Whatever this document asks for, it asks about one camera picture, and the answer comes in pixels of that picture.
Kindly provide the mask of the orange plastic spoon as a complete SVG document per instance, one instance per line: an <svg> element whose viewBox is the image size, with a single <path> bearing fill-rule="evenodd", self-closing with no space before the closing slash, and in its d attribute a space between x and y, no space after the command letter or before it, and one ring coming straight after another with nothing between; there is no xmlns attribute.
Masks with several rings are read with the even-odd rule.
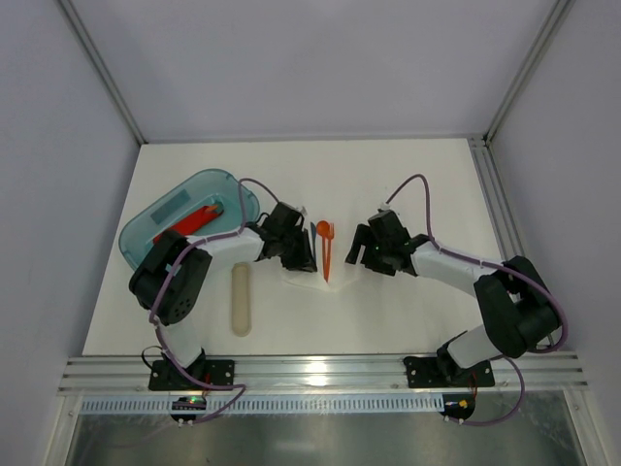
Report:
<svg viewBox="0 0 621 466"><path fill-rule="evenodd" d="M327 220L321 220L317 223L317 235L321 238L321 257L322 257L322 274L325 282L328 282L328 233L330 224Z"/></svg>

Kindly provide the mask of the white paper napkin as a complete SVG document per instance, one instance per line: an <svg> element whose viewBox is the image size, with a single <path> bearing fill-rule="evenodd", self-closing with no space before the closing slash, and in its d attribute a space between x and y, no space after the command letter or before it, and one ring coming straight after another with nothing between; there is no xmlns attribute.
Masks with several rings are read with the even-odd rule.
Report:
<svg viewBox="0 0 621 466"><path fill-rule="evenodd" d="M361 278L361 269L351 264L331 262L328 280L323 274L322 254L317 254L318 271L314 273L281 270L280 278L288 284L322 292L338 292Z"/></svg>

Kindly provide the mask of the orange plastic fork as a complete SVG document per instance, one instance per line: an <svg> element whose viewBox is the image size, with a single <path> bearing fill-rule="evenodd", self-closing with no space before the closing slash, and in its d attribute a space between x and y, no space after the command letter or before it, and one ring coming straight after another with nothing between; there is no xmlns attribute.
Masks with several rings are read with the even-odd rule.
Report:
<svg viewBox="0 0 621 466"><path fill-rule="evenodd" d="M333 222L329 222L330 224L330 228L329 228L329 233L328 233L328 271L329 271L329 276L328 276L328 282L330 280L330 271L331 271L331 259L332 259L332 242L334 240L335 237L335 225Z"/></svg>

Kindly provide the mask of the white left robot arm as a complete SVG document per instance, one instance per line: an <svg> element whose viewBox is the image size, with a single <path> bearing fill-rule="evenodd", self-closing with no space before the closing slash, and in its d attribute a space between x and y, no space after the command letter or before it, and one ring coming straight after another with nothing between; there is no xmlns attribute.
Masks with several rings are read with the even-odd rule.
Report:
<svg viewBox="0 0 621 466"><path fill-rule="evenodd" d="M148 389L231 390L233 378L210 362L195 336L190 313L207 279L243 263L278 258L289 271L315 273L303 212L278 202L259 220L212 237L166 231L129 281L129 290L148 310L162 356L152 363Z"/></svg>

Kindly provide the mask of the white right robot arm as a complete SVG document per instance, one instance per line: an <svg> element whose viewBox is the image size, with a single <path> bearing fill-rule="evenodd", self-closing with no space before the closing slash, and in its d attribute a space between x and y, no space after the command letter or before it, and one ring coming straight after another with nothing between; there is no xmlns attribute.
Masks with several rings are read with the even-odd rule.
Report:
<svg viewBox="0 0 621 466"><path fill-rule="evenodd" d="M530 260L516 255L498 264L450 251L429 234L410 236L391 210L356 227L345 262L386 276L401 272L435 280L476 300L482 323L443 344L428 360L432 376L448 385L466 383L492 359L535 352L544 337L563 326Z"/></svg>

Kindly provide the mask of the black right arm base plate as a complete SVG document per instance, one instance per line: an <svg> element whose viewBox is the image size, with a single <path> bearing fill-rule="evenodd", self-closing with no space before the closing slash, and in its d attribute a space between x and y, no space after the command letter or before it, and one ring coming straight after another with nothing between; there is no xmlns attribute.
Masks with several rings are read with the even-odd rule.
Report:
<svg viewBox="0 0 621 466"><path fill-rule="evenodd" d="M493 387L496 382L489 361L470 369L449 367L445 373L437 357L406 356L403 360L409 388Z"/></svg>

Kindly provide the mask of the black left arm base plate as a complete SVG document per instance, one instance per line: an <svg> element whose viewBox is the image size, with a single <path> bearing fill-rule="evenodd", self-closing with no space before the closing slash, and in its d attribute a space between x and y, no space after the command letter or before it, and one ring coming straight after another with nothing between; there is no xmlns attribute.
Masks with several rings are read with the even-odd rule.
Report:
<svg viewBox="0 0 621 466"><path fill-rule="evenodd" d="M160 350L160 355L149 361L146 350ZM207 390L205 384L231 390L234 385L236 363L233 359L206 358L202 352L197 360L184 371L186 377L164 354L159 346L151 346L141 353L143 364L149 369L148 389L150 391Z"/></svg>

